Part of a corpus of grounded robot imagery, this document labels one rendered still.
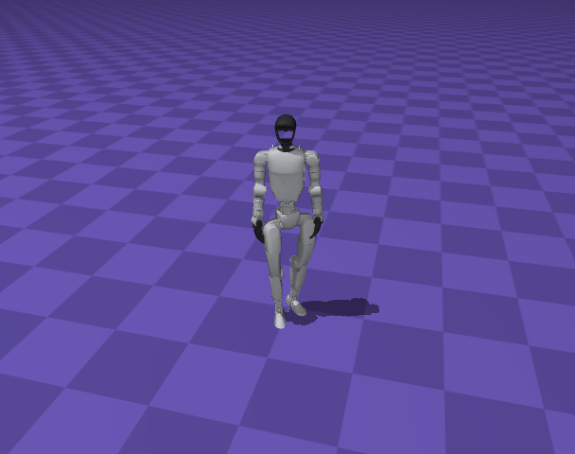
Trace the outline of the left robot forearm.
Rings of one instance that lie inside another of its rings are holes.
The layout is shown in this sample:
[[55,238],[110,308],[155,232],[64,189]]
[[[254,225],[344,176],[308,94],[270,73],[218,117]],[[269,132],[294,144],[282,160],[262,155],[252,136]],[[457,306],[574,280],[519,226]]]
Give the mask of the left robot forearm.
[[311,196],[311,201],[312,201],[312,212],[313,212],[313,219],[315,219],[315,217],[319,217],[321,219],[321,222],[323,220],[324,214],[322,212],[322,187],[320,185],[320,190],[321,190],[321,195],[320,196]]

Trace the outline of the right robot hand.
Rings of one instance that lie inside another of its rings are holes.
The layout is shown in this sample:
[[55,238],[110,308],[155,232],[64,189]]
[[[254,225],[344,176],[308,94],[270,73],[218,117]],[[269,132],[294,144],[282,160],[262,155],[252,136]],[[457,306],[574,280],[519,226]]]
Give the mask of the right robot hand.
[[264,239],[264,236],[263,236],[262,230],[261,230],[262,226],[263,226],[263,225],[262,225],[262,220],[259,219],[259,220],[256,222],[256,226],[253,225],[253,228],[254,228],[255,236],[258,238],[259,241],[261,241],[262,243],[265,244],[265,239]]

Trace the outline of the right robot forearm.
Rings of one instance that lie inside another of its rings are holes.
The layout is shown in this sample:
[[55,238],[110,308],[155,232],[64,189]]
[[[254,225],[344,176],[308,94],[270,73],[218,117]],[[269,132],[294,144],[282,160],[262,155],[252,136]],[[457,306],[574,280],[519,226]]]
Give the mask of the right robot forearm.
[[[253,187],[253,217],[251,223],[256,226],[256,222],[264,216],[264,198],[255,196],[255,186]],[[263,220],[262,220],[263,221]]]

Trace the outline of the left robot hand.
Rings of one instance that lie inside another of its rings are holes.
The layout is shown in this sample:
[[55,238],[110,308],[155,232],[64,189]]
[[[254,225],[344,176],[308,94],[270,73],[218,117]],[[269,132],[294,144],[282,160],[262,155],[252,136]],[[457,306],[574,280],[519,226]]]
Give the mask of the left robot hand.
[[319,217],[315,217],[314,224],[315,224],[314,233],[310,238],[313,238],[314,236],[316,236],[316,234],[320,231],[321,224],[322,224],[321,219]]

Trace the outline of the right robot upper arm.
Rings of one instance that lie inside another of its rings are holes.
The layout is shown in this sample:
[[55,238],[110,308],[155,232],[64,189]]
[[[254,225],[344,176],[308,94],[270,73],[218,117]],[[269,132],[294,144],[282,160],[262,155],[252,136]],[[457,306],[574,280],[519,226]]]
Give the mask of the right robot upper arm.
[[255,196],[264,197],[267,193],[267,186],[264,185],[266,176],[266,167],[264,164],[267,162],[269,150],[260,150],[255,154],[254,163],[254,180],[255,180]]

